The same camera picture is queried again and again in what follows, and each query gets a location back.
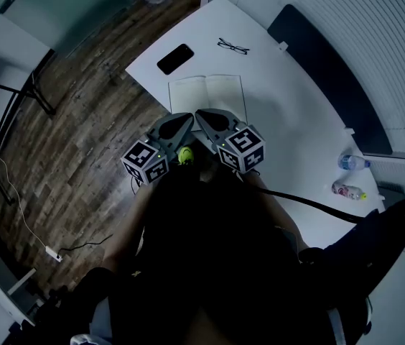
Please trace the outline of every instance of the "person's arm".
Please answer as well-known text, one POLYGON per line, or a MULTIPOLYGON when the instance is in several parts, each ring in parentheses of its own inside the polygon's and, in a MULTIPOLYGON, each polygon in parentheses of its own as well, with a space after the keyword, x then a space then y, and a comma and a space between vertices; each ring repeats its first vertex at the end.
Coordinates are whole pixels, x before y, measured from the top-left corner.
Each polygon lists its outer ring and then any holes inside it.
POLYGON ((144 214, 152 197, 156 183, 142 185, 126 218, 118 225, 103 255, 102 267, 117 272, 121 262, 134 258, 144 230, 144 214))
MULTIPOLYGON (((268 189, 264 184, 263 180, 254 172, 248 172, 244 175, 244 180, 256 187, 268 189)), ((265 193, 257 193, 257 198, 263 204, 266 212, 270 215, 271 220, 281 229, 285 229, 288 232, 295 235, 297 239, 298 252, 303 249, 309 248, 306 243, 303 241, 302 235, 298 226, 295 224, 292 217, 282 208, 279 202, 275 199, 273 195, 265 193)))

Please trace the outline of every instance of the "eyeglasses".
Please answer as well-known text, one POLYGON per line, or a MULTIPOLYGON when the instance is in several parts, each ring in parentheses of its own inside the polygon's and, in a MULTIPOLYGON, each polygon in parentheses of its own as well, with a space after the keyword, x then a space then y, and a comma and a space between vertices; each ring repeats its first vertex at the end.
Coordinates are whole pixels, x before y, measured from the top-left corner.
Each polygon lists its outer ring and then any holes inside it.
POLYGON ((218 46, 223 47, 224 49, 233 50, 241 55, 247 55, 247 52, 250 50, 241 46, 233 46, 231 43, 226 42, 223 38, 219 38, 219 40, 220 42, 217 43, 218 46))

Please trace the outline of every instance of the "black cable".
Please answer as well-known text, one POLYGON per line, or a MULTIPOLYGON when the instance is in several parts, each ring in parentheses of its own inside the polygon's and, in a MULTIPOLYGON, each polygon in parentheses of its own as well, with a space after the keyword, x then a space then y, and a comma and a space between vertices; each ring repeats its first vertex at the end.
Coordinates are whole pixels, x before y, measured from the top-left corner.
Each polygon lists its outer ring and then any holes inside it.
POLYGON ((100 245, 102 243, 104 243, 105 240, 110 239, 113 236, 113 234, 108 235, 103 241, 100 241, 99 243, 92 243, 92 242, 88 242, 88 243, 84 243, 83 245, 80 245, 79 247, 73 247, 73 248, 60 248, 59 252, 57 253, 57 255, 59 256, 59 253, 61 253, 62 250, 65 250, 66 252, 71 252, 73 250, 79 249, 79 248, 83 248, 86 245, 92 244, 92 245, 100 245))
POLYGON ((332 215, 334 217, 338 217, 339 219, 350 222, 352 224, 356 224, 358 222, 361 222, 364 219, 363 217, 354 216, 354 215, 351 215, 349 213, 342 212, 342 211, 336 210, 334 208, 328 207, 328 206, 326 206, 324 204, 314 202, 314 201, 310 201, 309 199, 305 199, 305 198, 302 198, 302 197, 296 197, 295 195, 292 195, 292 194, 275 192, 275 191, 272 191, 272 190, 263 189, 263 188, 256 187, 256 186, 253 186, 253 185, 249 185, 249 187, 254 189, 254 190, 257 190, 258 192, 262 192, 262 193, 265 193, 265 194, 270 194, 272 196, 282 197, 282 198, 290 199, 292 201, 296 201, 296 202, 299 202, 299 203, 307 204, 308 206, 317 208, 317 209, 319 209, 321 211, 324 211, 325 213, 328 213, 329 215, 332 215))

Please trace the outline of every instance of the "person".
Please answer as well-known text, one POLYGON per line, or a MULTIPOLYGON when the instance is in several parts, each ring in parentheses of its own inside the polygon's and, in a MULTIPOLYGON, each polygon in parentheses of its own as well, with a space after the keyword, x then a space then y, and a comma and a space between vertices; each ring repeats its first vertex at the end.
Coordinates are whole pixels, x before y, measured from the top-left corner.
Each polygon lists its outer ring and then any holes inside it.
POLYGON ((200 181, 189 147, 142 185, 92 269, 62 302, 58 344, 335 344, 308 294, 292 218, 255 172, 200 181), (143 244, 137 253, 143 232, 143 244))

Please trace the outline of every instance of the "white cable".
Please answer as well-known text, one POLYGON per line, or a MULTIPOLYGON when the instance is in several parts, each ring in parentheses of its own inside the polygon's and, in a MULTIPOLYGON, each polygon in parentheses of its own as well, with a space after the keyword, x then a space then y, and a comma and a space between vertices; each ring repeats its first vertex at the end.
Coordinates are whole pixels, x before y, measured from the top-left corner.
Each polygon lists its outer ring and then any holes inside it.
POLYGON ((10 186, 14 189, 14 191, 15 191, 16 194, 17 194, 17 200, 18 200, 18 202, 19 202, 19 209, 21 210, 21 213, 22 213, 22 220, 24 220, 24 225, 25 225, 25 227, 27 227, 27 228, 29 229, 29 231, 35 236, 35 238, 37 238, 38 241, 42 244, 42 246, 44 246, 44 247, 46 248, 45 243, 43 243, 43 241, 32 231, 32 229, 29 228, 29 225, 27 225, 27 222, 25 221, 25 217, 24 217, 24 211, 22 210, 21 198, 19 197, 19 193, 17 192, 17 189, 14 187, 14 185, 12 185, 12 183, 9 181, 8 167, 6 166, 5 161, 3 161, 1 158, 0 158, 0 161, 3 162, 4 168, 5 168, 5 170, 6 170, 6 179, 8 180, 8 183, 10 184, 10 186))

